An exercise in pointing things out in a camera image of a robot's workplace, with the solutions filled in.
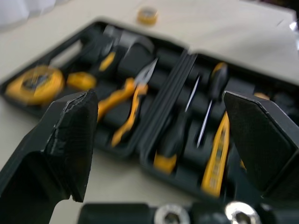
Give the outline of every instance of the screwdriver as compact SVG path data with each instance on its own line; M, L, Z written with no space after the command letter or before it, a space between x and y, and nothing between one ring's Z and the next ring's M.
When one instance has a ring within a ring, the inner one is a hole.
M188 103L184 111L181 111L174 125L169 129L166 137L157 150L154 158L154 167L166 174L170 174L176 166L177 159L184 147L185 129L189 117L187 110L194 97L199 78L193 87Z
M202 137L204 135L207 119L209 117L209 114L210 114L210 111L212 108L212 104L221 95L221 92L227 83L228 65L226 63L217 64L211 74L211 79L212 79L212 81L211 81L211 85L210 85L210 88L208 91L208 97L210 99L210 103L209 103L209 107L206 111L206 116L205 116L204 122L201 126L201 130L200 130L199 137L197 140L197 148L199 147Z

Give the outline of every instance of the hammer head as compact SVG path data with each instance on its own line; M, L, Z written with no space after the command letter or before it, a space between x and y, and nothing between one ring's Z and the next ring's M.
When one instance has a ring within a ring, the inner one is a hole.
M121 45L130 49L134 44L138 43L150 53L153 53L155 48L154 44L149 38L125 30L117 29L113 26L106 26L103 34L114 38L114 45Z

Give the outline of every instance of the yellow pliers handle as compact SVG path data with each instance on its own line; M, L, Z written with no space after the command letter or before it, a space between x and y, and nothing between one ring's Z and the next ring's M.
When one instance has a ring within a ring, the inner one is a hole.
M133 78L126 80L125 86L121 90L113 92L107 99L101 100L98 103L98 121L104 116L104 114L111 108L115 107L119 103L130 98L135 92L135 82Z
M141 95L145 95L148 91L148 85L143 85L140 84L137 86L136 91L134 93L133 96L133 102L132 102L132 107L131 107L131 113L130 116L128 118L128 120L124 123L123 126L121 126L113 135L112 141L111 141L111 145L114 147L116 146L118 143L120 143L122 136L131 130L131 128L133 127L133 124L135 122L136 119L136 113L138 111L138 108L140 106L140 96Z

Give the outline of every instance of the yellow and black screwdriver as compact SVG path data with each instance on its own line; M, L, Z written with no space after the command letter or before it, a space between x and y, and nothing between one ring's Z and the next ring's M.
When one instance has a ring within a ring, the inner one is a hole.
M208 90L208 97L210 99L210 103L209 103L208 109L206 111L206 116L205 116L204 122L202 123L202 126L201 126L201 130L200 130L199 137L197 140L197 148L200 146L200 142L204 135L207 119L209 117L209 114L210 114L210 111L212 108L212 104L214 101L217 101L217 99L221 95L227 81L228 81L228 65L226 63L217 64L211 74L211 84L210 84L210 88Z
M225 63L218 64L212 73L212 83L210 87L209 97L213 100L221 95L223 88L228 80L227 65ZM228 113L225 112L222 121L218 127L213 140L213 149L210 159L207 163L206 170L201 182L201 189L215 197L219 197L224 175L226 159L229 147L229 120Z
M199 77L193 87L185 110L179 113L176 122L170 127L161 143L161 146L156 151L154 167L166 174L170 174L174 170L178 157L183 150L185 129L189 117L187 110L196 92L198 82Z

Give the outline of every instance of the yellow tape roll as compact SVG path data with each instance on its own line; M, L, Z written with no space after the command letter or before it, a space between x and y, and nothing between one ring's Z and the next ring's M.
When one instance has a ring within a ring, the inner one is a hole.
M137 15L137 21L145 25L154 25L157 22L158 12L154 8L141 8Z
M46 105L63 87L61 71L42 65L28 70L8 84L5 94L25 105Z

